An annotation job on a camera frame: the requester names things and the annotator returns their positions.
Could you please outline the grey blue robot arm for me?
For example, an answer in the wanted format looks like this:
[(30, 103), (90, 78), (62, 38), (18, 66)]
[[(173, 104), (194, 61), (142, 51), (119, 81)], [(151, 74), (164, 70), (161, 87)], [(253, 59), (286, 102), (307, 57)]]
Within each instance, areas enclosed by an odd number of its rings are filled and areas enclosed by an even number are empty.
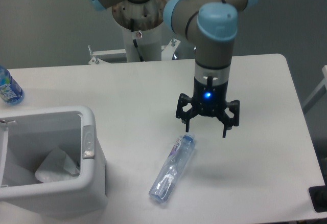
[(176, 117), (215, 117), (230, 130), (239, 124), (240, 103), (226, 101), (238, 13), (258, 0), (90, 0), (111, 9), (123, 32), (127, 61), (161, 60), (161, 26), (196, 48), (193, 96), (181, 94)]

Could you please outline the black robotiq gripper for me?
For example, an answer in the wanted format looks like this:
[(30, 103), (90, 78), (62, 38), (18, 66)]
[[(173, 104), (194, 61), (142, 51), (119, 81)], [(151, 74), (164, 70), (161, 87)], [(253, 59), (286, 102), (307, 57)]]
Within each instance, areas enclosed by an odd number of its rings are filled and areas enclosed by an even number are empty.
[[(181, 93), (178, 98), (176, 108), (176, 118), (181, 119), (185, 124), (185, 131), (190, 130), (190, 120), (197, 115), (207, 117), (217, 117), (223, 123), (222, 138), (226, 138), (228, 130), (233, 126), (239, 126), (240, 120), (240, 101), (233, 100), (226, 102), (228, 82), (217, 86), (207, 86), (194, 79), (193, 97)], [(191, 107), (184, 111), (183, 108), (188, 104)], [(233, 114), (230, 117), (226, 109)]]

